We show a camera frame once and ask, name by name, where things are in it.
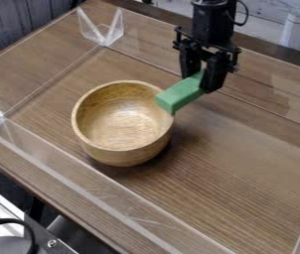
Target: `bolt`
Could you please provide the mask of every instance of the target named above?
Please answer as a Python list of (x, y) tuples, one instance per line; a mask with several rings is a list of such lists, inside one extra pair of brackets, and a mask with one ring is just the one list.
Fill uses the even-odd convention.
[(48, 241), (48, 247), (49, 247), (49, 248), (54, 248), (56, 245), (57, 245), (57, 241), (56, 241), (56, 240), (49, 240), (49, 241)]

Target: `bowl rim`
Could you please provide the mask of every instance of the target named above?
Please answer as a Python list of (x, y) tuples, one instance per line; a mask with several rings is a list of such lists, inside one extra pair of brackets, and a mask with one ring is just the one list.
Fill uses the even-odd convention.
[(82, 103), (82, 101), (90, 96), (92, 93), (94, 93), (97, 90), (105, 88), (106, 86), (111, 86), (113, 84), (119, 84), (119, 83), (133, 83), (133, 84), (139, 84), (139, 85), (143, 85), (145, 87), (149, 87), (151, 89), (156, 90), (157, 92), (161, 91), (161, 88), (159, 88), (157, 86), (147, 83), (147, 82), (143, 82), (143, 81), (139, 81), (139, 80), (127, 80), (127, 79), (123, 79), (123, 80), (116, 80), (116, 81), (112, 81), (112, 82), (108, 82), (108, 83), (104, 83), (104, 84), (100, 84), (98, 86), (96, 86), (93, 89), (90, 89), (81, 97), (80, 99), (77, 100), (77, 102), (74, 103), (74, 107), (72, 109), (72, 128), (74, 130), (74, 134), (76, 136), (80, 138), (80, 140), (90, 147), (93, 148), (97, 148), (98, 150), (102, 150), (102, 151), (108, 151), (108, 152), (127, 152), (127, 151), (135, 151), (140, 148), (145, 148), (147, 146), (149, 146), (151, 144), (153, 144), (157, 140), (160, 140), (163, 138), (163, 136), (167, 134), (168, 130), (171, 129), (172, 127), (172, 124), (173, 124), (173, 115), (169, 115), (167, 113), (167, 116), (168, 116), (168, 119), (169, 119), (169, 124), (168, 124), (168, 127), (167, 129), (164, 129), (164, 131), (160, 133), (159, 137), (156, 139), (153, 139), (152, 141), (149, 141), (145, 145), (141, 145), (139, 147), (135, 147), (135, 148), (131, 148), (131, 149), (124, 149), (124, 150), (116, 150), (116, 149), (108, 149), (97, 144), (94, 144), (90, 140), (88, 140), (85, 138), (85, 136), (81, 134), (78, 128), (77, 128), (77, 124), (76, 124), (76, 113), (77, 113), (77, 109)]

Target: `wooden bowl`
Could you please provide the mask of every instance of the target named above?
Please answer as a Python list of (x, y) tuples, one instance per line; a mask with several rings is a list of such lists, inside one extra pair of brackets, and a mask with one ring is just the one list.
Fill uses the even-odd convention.
[(133, 80), (100, 85), (77, 101), (74, 134), (85, 152), (101, 163), (131, 167), (164, 148), (173, 117), (155, 104), (160, 88)]

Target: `black cable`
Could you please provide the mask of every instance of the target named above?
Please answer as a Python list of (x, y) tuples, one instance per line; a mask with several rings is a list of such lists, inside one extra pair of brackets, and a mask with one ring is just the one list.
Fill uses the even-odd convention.
[(30, 247), (29, 247), (29, 250), (27, 250), (26, 254), (34, 254), (36, 251), (37, 251), (37, 245), (36, 245), (36, 237), (34, 237), (32, 227), (22, 220), (18, 220), (18, 219), (14, 219), (14, 218), (0, 218), (0, 225), (1, 224), (7, 224), (7, 223), (19, 224), (26, 228), (26, 231), (29, 233), (29, 238), (30, 238)]
[(248, 18), (248, 9), (247, 9), (247, 6), (243, 4), (243, 2), (242, 2), (240, 0), (238, 0), (236, 2), (242, 5), (243, 10), (244, 10), (244, 18), (243, 18), (243, 21), (242, 21), (242, 22), (236, 22), (236, 21), (231, 18), (231, 16), (228, 15), (228, 12), (227, 12), (227, 11), (226, 11), (226, 15), (227, 15), (228, 19), (231, 20), (231, 22), (232, 22), (236, 26), (242, 27), (242, 26), (246, 24), (246, 22), (247, 22), (247, 18)]

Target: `robotic arm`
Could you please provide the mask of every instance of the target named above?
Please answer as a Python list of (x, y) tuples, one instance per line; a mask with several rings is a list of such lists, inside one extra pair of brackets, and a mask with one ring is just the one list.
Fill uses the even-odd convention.
[[(242, 23), (234, 21), (235, 4), (242, 4), (246, 17)], [(192, 0), (194, 17), (191, 34), (175, 29), (173, 49), (179, 51), (180, 73), (185, 78), (203, 70), (200, 89), (211, 93), (223, 86), (228, 72), (236, 71), (239, 48), (231, 43), (232, 26), (242, 26), (247, 20), (247, 8), (240, 0)]]

